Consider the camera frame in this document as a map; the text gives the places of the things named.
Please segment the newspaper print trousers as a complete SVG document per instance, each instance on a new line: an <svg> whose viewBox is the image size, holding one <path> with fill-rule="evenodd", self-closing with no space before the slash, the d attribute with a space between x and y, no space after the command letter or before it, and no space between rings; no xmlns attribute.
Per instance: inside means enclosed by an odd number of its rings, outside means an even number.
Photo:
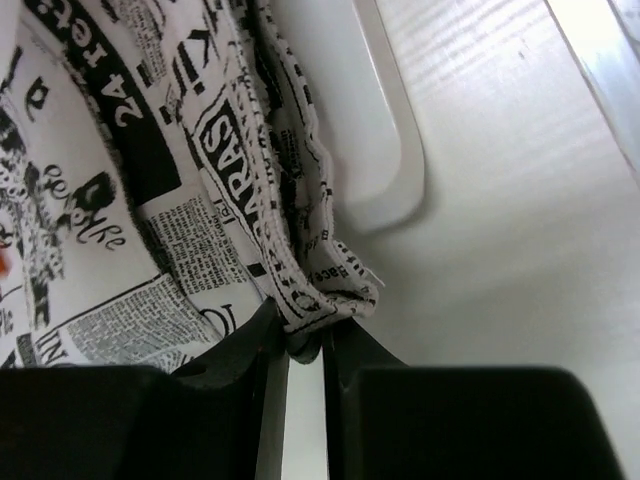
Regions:
<svg viewBox="0 0 640 480"><path fill-rule="evenodd" d="M379 292L267 1L5 1L1 365L172 372L266 300L301 362Z"/></svg>

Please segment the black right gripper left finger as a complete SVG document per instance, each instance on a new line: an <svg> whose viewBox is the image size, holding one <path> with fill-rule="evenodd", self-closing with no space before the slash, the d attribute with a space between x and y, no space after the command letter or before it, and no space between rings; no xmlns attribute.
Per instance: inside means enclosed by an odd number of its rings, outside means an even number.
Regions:
<svg viewBox="0 0 640 480"><path fill-rule="evenodd" d="M1 374L5 479L277 479L289 360L264 302L171 374L148 366Z"/></svg>

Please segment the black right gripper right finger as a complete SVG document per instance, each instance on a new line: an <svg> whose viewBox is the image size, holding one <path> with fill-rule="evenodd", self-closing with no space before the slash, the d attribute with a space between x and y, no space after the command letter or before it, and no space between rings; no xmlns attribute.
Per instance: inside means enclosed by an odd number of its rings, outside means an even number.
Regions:
<svg viewBox="0 0 640 480"><path fill-rule="evenodd" d="M322 334L333 479L620 479L586 387L547 366L417 367L353 320Z"/></svg>

